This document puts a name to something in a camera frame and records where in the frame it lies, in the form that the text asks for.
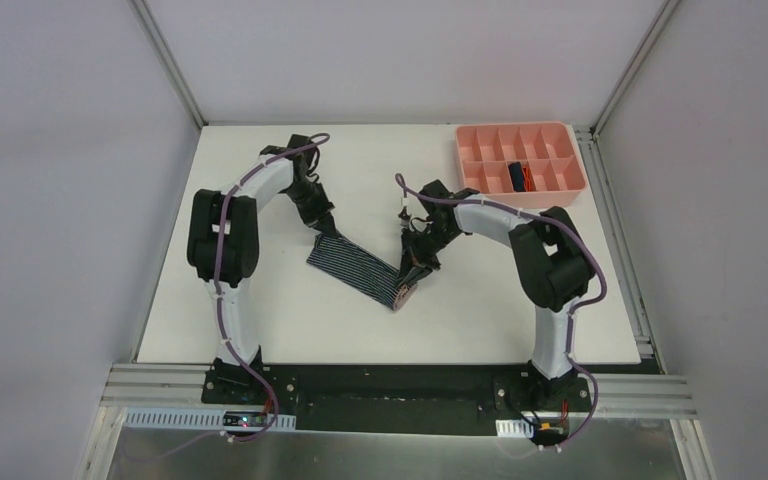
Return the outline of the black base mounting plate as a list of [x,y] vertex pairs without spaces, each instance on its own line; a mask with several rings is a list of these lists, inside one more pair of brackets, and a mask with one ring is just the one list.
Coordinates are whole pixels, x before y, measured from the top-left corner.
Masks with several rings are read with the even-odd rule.
[[585,413],[590,387],[579,374],[545,380],[530,364],[255,364],[215,360],[205,404],[260,408],[276,396],[282,415],[305,431],[490,436],[500,420],[545,422]]

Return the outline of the striped blue underwear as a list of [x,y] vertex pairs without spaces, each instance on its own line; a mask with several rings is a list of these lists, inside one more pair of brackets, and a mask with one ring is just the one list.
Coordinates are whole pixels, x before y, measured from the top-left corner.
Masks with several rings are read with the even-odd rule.
[[394,312],[416,290],[416,286],[399,286],[394,266],[344,236],[317,235],[306,262]]

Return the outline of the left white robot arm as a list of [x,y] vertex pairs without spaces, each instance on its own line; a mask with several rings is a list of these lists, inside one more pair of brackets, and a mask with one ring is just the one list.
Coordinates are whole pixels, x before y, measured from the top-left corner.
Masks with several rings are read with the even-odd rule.
[[241,404],[257,402],[265,390],[265,378],[254,365],[261,346],[250,298],[260,258],[258,215],[275,196],[285,195],[306,227],[338,237],[334,205],[316,174],[320,147],[329,138],[327,133],[294,134],[285,146],[265,147],[230,186],[201,189],[193,197],[186,259],[213,302],[220,335],[214,365]]

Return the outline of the pink divided organizer tray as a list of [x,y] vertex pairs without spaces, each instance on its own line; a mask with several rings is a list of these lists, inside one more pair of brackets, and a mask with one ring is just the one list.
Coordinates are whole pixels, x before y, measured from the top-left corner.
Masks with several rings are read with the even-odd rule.
[[561,122],[462,125],[455,151],[463,188],[513,207],[568,207],[588,187],[574,135]]

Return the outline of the aluminium frame rail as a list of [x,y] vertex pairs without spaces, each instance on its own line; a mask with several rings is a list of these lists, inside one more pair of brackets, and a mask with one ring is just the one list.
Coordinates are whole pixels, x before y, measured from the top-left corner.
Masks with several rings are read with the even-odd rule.
[[[103,406],[204,408],[207,367],[187,364],[116,364],[103,390]],[[596,373],[599,418],[696,420],[686,378],[675,375]]]

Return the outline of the navy orange underwear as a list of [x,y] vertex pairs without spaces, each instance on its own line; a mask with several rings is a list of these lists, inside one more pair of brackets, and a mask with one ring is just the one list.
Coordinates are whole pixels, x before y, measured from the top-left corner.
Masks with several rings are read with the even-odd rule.
[[530,170],[527,164],[511,162],[507,165],[512,188],[515,192],[525,193],[533,190]]

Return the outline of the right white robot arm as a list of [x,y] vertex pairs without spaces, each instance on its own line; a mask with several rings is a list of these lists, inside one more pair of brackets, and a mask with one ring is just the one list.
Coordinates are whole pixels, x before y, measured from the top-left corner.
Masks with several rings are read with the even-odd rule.
[[408,290],[440,269],[439,253],[461,235],[483,236],[508,247],[520,285],[535,307],[535,346],[527,364],[529,400],[543,410],[567,397],[576,377],[570,358],[572,318],[593,278],[604,277],[567,211],[538,214],[489,199],[471,188],[454,192],[440,180],[419,191],[403,189],[426,211],[425,227],[403,217],[396,287]]

